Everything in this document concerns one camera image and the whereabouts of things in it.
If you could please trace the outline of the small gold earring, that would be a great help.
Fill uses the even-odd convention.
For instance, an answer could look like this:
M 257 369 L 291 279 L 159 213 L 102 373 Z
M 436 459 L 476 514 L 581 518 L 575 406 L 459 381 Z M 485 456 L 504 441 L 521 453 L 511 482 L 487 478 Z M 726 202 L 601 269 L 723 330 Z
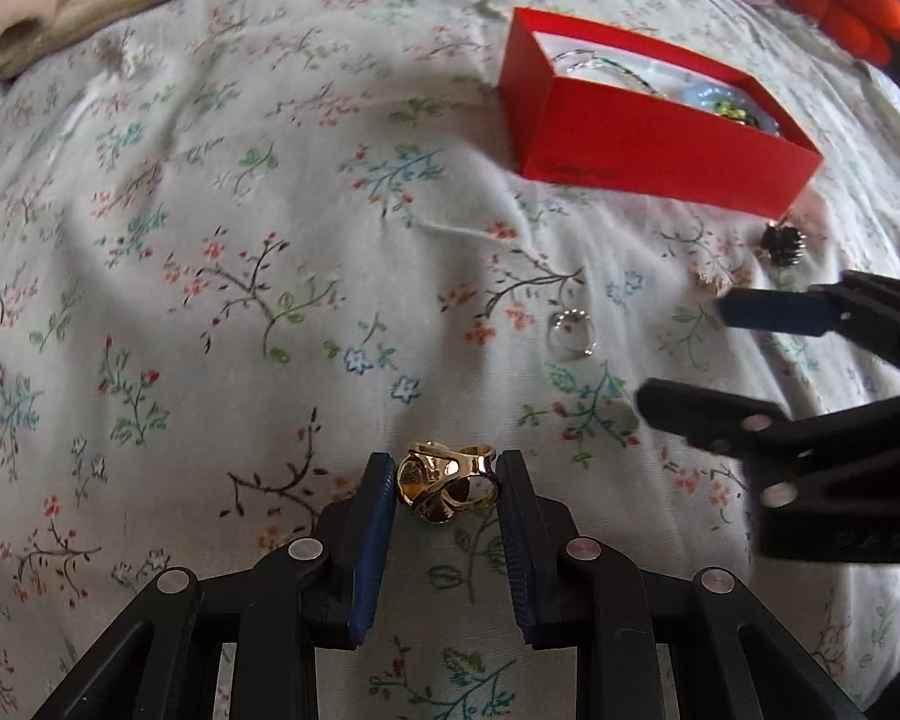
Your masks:
M 692 281 L 694 281 L 694 286 L 699 291 L 711 296 L 722 296 L 731 288 L 731 283 L 725 280 L 724 277 L 712 275 L 712 273 L 704 273 L 701 270 L 696 270 L 692 273 Z

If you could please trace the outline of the red cardboard box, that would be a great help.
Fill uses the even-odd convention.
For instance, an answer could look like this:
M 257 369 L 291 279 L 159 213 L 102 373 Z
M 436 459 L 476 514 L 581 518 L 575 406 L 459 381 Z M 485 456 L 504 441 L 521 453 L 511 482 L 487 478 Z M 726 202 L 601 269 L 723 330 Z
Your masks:
M 515 10 L 499 96 L 526 179 L 777 220 L 823 155 L 744 71 L 639 32 Z

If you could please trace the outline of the floral bed sheet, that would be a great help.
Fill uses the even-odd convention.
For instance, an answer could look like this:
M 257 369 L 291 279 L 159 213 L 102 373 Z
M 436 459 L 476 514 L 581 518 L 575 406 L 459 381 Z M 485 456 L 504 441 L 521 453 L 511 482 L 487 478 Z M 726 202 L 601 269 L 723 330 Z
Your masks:
M 496 94 L 536 7 L 751 73 L 823 153 L 763 222 L 518 174 Z M 308 535 L 375 450 L 523 452 L 640 566 L 727 567 L 860 706 L 900 672 L 900 568 L 751 551 L 735 461 L 645 427 L 666 377 L 811 416 L 900 390 L 838 338 L 729 332 L 696 270 L 900 278 L 900 89 L 740 0 L 175 0 L 0 89 L 0 718 L 159 572 Z

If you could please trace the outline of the black spiky earring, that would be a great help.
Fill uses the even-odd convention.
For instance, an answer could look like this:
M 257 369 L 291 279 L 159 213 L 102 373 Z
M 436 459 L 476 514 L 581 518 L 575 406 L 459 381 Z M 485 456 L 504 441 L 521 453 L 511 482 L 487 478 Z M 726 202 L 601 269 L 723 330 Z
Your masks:
M 770 265 L 790 268 L 803 258 L 805 234 L 793 224 L 767 223 L 759 239 L 759 252 Z

